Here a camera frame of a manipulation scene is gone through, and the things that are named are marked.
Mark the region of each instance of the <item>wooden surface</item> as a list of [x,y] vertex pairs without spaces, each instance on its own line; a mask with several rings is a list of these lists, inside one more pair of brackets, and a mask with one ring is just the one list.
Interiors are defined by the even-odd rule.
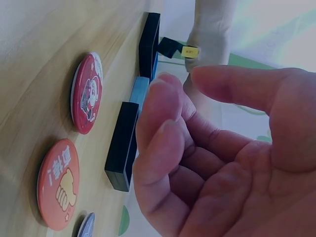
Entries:
[[[146,11],[161,0],[0,0],[0,236],[75,236],[86,212],[96,213],[96,237],[114,237],[124,194],[104,172],[122,100],[128,100]],[[75,68],[87,51],[104,70],[100,112],[93,130],[79,135],[70,114]],[[37,175],[45,153],[62,138],[79,154],[80,186],[68,227],[42,222]]]

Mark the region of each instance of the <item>black block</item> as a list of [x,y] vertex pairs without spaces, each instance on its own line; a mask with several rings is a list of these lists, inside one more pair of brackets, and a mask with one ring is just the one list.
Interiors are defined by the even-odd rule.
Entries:
[[162,38],[158,45],[158,52],[167,58],[172,58],[176,51],[182,53],[183,45],[178,41],[169,38]]
[[123,102],[114,129],[105,172],[115,190],[129,192],[137,144],[135,126],[139,105]]
[[139,42],[139,71],[141,77],[155,78],[158,44],[159,44],[160,14],[149,13]]

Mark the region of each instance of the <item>domino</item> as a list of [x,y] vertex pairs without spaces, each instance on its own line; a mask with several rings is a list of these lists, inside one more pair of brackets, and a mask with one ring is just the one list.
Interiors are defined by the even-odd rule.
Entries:
[[149,87],[149,78],[137,77],[129,101],[139,105],[139,113],[142,112],[143,104]]
[[105,172],[115,190],[129,192],[137,144],[135,126],[139,105],[123,102],[110,144]]
[[156,77],[158,64],[160,14],[149,13],[143,34],[139,42],[139,71],[141,77],[150,79]]

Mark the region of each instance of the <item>blue block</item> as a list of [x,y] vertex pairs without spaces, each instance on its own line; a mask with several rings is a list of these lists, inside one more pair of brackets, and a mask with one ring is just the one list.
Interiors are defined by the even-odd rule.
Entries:
[[152,74],[152,78],[151,78],[150,82],[152,82],[152,80],[156,78],[157,65],[158,65],[158,53],[156,54],[155,63],[154,63],[154,67],[153,67],[153,74]]
[[137,77],[129,101],[139,105],[139,112],[143,109],[144,100],[149,86],[149,78]]

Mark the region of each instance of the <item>skin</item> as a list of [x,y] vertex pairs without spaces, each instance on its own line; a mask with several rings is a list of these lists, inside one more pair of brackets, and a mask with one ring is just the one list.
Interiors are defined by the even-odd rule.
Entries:
[[183,84],[183,90],[188,95],[189,99],[194,104],[197,111],[200,112],[205,118],[212,118],[212,105],[211,99],[202,94],[193,84],[191,75]]
[[134,185],[164,237],[316,236],[316,75],[195,68],[206,96],[265,111],[273,143],[219,130],[179,80],[152,83],[137,124]]

